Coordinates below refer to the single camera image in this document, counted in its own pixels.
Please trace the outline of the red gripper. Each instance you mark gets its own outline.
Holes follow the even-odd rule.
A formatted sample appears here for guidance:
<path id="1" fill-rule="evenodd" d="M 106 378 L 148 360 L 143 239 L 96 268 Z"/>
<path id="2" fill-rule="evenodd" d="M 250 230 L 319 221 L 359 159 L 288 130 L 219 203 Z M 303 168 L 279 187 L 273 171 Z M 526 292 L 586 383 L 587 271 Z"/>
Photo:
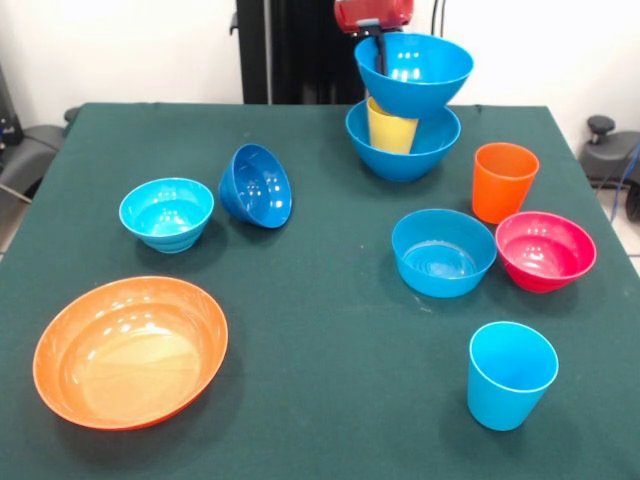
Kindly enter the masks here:
<path id="1" fill-rule="evenodd" d="M 372 28 L 377 47 L 376 70 L 386 76 L 387 59 L 384 31 L 407 25 L 413 16 L 413 0 L 335 0 L 337 24 L 344 33 L 359 34 Z"/>

